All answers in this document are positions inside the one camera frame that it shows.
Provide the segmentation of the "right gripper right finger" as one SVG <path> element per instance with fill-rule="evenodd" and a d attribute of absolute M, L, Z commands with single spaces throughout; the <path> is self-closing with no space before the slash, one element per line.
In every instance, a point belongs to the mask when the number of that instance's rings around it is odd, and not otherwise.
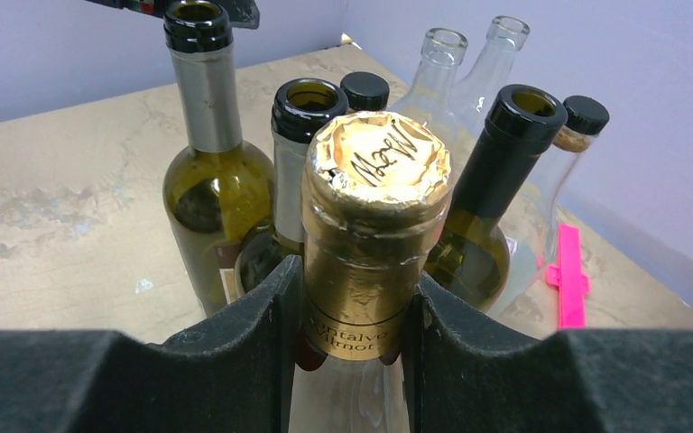
<path fill-rule="evenodd" d="M 693 331 L 539 340 L 420 279 L 402 344 L 414 432 L 693 432 Z"/>

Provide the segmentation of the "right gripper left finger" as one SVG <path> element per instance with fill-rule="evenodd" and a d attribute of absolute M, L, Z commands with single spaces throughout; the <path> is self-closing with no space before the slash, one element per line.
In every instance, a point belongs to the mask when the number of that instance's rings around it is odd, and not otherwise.
<path fill-rule="evenodd" d="M 145 344 L 112 330 L 0 330 L 0 432 L 284 432 L 301 260 Z"/>

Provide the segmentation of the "dark bottle silver cap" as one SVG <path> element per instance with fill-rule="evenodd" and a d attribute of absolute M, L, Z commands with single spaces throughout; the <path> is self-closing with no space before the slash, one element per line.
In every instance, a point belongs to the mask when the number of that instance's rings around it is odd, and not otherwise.
<path fill-rule="evenodd" d="M 288 255 L 302 255 L 301 180 L 315 133 L 347 112 L 348 100 L 321 78 L 296 78 L 277 90 L 271 115 L 274 182 L 273 215 L 249 230 L 236 259 L 235 276 L 246 294 Z"/>

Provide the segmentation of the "clear bottle black cap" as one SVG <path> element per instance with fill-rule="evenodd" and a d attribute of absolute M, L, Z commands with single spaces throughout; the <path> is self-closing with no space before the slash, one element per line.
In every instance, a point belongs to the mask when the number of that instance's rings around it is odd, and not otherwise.
<path fill-rule="evenodd" d="M 568 120 L 537 160 L 500 221 L 510 253 L 502 293 L 487 311 L 498 318 L 537 281 L 562 294 L 559 194 L 579 160 L 610 121 L 607 108 L 592 97 L 563 101 Z"/>

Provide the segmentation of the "gold foil wine bottle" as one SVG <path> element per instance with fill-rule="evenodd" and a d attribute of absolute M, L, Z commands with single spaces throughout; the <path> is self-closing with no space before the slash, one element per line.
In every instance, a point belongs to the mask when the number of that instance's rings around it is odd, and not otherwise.
<path fill-rule="evenodd" d="M 389 111 L 318 131 L 301 182 L 301 341 L 292 432 L 405 432 L 401 334 L 450 206 L 450 155 Z"/>

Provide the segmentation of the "dark green wine bottle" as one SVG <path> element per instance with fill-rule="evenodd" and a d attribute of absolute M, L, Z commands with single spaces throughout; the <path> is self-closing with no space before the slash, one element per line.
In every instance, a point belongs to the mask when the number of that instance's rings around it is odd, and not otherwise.
<path fill-rule="evenodd" d="M 499 222 L 568 114 L 550 93 L 501 88 L 460 174 L 448 216 L 426 261 L 441 287 L 486 312 L 504 290 L 510 254 Z"/>

